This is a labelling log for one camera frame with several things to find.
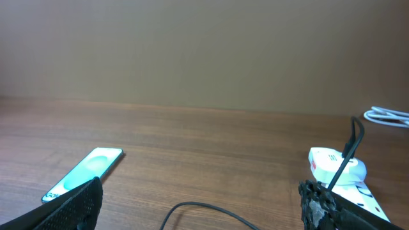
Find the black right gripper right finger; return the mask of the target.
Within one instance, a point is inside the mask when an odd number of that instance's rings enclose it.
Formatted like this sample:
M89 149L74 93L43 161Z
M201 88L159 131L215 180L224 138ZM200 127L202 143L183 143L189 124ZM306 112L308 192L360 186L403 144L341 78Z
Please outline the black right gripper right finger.
M298 186L305 230L403 230L311 180Z

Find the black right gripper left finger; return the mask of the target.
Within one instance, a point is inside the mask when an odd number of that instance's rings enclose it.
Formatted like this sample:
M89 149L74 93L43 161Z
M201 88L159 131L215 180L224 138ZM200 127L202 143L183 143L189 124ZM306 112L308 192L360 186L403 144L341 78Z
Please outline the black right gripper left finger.
M103 189L95 177L36 209L1 224L1 230L94 230Z

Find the Galaxy smartphone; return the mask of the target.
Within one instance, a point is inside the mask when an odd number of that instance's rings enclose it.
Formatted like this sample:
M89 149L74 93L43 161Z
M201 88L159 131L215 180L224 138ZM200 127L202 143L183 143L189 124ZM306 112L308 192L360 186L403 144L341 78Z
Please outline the Galaxy smartphone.
M93 149L42 197L42 203L52 201L94 177L102 180L111 172L123 154L121 148Z

